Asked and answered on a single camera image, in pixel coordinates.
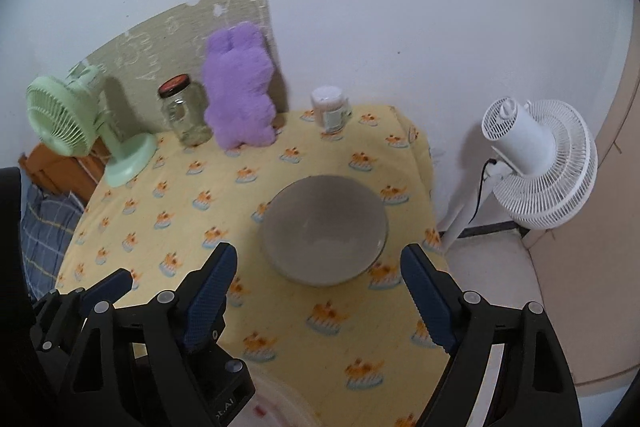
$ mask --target fan base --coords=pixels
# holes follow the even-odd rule
[[[124,155],[111,157],[104,168],[104,177],[111,187],[120,187],[140,174],[158,149],[156,137],[149,133],[136,134],[122,144]]]

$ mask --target blue plaid fabric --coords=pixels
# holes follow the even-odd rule
[[[72,198],[43,193],[33,184],[29,187],[20,242],[31,298],[40,299],[55,286],[81,216],[82,208]]]

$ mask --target purple stuffed bear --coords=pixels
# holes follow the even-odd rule
[[[272,75],[273,63],[255,24],[243,22],[209,36],[202,68],[209,96],[204,119],[222,149],[275,142],[276,108],[267,94]]]

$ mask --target patterned tablecloth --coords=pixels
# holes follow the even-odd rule
[[[63,292],[89,287],[118,267],[133,291],[117,306],[175,289],[220,241],[238,250],[220,345],[295,388],[327,427],[410,427],[448,356],[435,346],[399,272],[408,243],[437,235],[432,165],[423,134],[393,107],[355,107],[337,135],[323,136],[310,112],[280,115],[277,142],[223,151],[213,140],[183,148],[160,134],[149,165],[125,186],[98,184],[60,270]],[[314,174],[350,176],[386,204],[385,249],[367,273],[329,288],[278,275],[260,251],[258,229],[271,198]],[[439,269],[444,259],[428,251]]]

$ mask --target red jar lid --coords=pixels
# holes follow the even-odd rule
[[[162,86],[158,87],[158,96],[160,98],[169,98],[174,94],[181,92],[185,87],[191,84],[191,79],[186,73],[178,74],[173,78],[170,78]]]

